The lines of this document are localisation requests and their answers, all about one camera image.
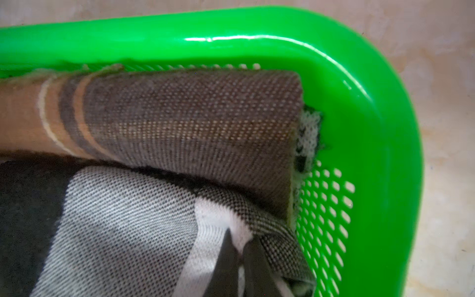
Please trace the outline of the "grey black checked scarf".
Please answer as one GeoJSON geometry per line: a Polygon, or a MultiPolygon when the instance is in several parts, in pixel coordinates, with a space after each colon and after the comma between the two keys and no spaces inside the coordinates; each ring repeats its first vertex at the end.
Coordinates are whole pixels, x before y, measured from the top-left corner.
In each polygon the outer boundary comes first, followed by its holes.
{"type": "Polygon", "coordinates": [[[226,188],[175,174],[63,158],[1,163],[4,297],[203,297],[230,229],[257,237],[286,297],[298,243],[286,224],[226,188]]]}

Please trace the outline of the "green plastic basket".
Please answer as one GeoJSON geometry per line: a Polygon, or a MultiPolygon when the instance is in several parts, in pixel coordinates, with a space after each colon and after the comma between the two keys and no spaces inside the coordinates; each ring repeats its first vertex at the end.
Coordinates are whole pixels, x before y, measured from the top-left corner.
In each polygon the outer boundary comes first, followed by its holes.
{"type": "Polygon", "coordinates": [[[296,231],[318,297],[399,297],[423,183],[404,86],[360,34],[295,7],[264,6],[1,29],[1,76],[32,70],[286,69],[323,114],[296,231]]]}

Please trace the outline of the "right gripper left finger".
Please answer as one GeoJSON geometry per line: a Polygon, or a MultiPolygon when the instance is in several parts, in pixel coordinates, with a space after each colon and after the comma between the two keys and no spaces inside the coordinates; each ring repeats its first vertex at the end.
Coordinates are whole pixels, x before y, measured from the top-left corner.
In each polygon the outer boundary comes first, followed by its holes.
{"type": "Polygon", "coordinates": [[[239,253],[236,250],[230,229],[226,230],[220,253],[204,297],[238,296],[239,253]]]}

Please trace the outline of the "brown plaid fringed scarf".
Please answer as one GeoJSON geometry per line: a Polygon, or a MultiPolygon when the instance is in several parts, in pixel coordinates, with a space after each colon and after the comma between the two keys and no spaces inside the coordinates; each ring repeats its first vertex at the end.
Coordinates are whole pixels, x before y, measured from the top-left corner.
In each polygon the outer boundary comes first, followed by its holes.
{"type": "Polygon", "coordinates": [[[1,152],[196,176],[288,219],[303,109],[290,71],[43,71],[1,80],[1,152]]]}

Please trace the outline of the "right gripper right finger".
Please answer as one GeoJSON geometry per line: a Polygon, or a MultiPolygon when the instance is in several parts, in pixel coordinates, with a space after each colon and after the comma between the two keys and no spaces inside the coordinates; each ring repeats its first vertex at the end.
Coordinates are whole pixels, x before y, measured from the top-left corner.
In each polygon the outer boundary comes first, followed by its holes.
{"type": "Polygon", "coordinates": [[[260,240],[255,237],[243,249],[245,297],[281,297],[260,240]]]}

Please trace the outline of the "black white smiley scarf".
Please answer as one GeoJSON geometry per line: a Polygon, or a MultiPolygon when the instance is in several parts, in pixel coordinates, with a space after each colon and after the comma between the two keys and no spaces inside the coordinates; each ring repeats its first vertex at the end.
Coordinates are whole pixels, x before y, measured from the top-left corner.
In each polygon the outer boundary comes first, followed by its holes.
{"type": "MultiPolygon", "coordinates": [[[[304,180],[309,175],[319,148],[320,124],[322,115],[309,106],[305,106],[299,116],[297,130],[294,135],[293,166],[291,171],[291,192],[288,204],[288,225],[296,234],[297,220],[303,211],[301,190],[304,180]]],[[[300,244],[297,247],[296,275],[285,277],[289,289],[287,297],[310,297],[315,292],[315,277],[305,260],[300,244]]]]}

